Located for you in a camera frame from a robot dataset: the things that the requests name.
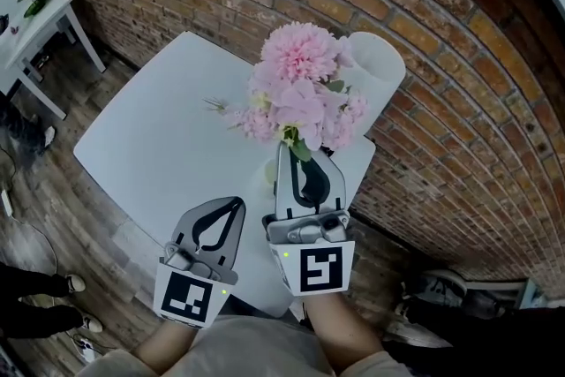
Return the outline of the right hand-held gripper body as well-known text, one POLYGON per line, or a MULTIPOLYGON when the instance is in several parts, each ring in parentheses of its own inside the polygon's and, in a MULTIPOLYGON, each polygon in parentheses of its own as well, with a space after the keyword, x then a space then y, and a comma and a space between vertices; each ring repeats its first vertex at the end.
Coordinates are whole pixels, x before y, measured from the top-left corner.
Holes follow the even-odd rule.
POLYGON ((347 238, 349 213, 340 210, 296 219, 263 218, 267 241, 294 296, 349 288, 355 242, 347 238))

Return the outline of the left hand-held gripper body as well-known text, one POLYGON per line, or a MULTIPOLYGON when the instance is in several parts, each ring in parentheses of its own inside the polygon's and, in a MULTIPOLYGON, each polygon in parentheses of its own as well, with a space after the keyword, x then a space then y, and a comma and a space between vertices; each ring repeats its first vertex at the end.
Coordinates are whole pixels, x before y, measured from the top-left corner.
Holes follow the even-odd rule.
POLYGON ((190 327, 210 327, 237 284, 234 260, 224 251, 168 242, 157 267, 154 312, 190 327))

